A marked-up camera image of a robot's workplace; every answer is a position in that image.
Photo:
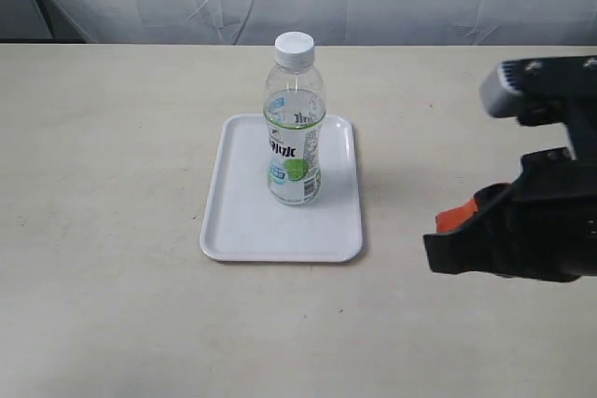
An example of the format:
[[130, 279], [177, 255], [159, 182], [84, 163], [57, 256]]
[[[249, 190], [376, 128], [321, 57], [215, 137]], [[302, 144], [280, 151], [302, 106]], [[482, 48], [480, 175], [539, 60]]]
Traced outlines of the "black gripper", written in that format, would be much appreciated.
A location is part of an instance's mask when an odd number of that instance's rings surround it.
[[562, 123], [569, 145], [524, 156], [519, 181], [483, 187], [439, 213], [436, 231], [423, 235], [430, 269], [555, 282], [595, 276], [596, 57], [500, 62], [479, 97], [492, 118]]

